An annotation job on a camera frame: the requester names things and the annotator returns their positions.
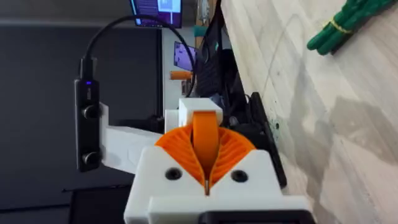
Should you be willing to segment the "bare white finger of the left gripper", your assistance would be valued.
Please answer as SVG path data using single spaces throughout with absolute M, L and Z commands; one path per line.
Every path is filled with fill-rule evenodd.
M 164 114 L 165 133 L 178 128 L 178 110 L 165 110 Z

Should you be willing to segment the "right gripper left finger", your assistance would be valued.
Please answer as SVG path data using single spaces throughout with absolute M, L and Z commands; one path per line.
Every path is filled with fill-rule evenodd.
M 124 211 L 126 223 L 199 222 L 205 174 L 192 134 L 191 125 L 175 128 L 143 149 Z

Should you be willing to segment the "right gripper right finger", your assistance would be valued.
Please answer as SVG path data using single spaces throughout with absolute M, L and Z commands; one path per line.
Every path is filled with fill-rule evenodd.
M 211 168 L 210 197 L 281 197 L 270 154 L 242 134 L 219 129 L 220 145 Z

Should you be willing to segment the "finger of the left gripper with orange wedge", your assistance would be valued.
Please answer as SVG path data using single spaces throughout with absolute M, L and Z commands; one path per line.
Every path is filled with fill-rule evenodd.
M 218 128 L 223 110 L 209 98 L 181 98 L 178 103 L 178 125 L 192 127 L 192 145 L 206 178 L 218 156 Z

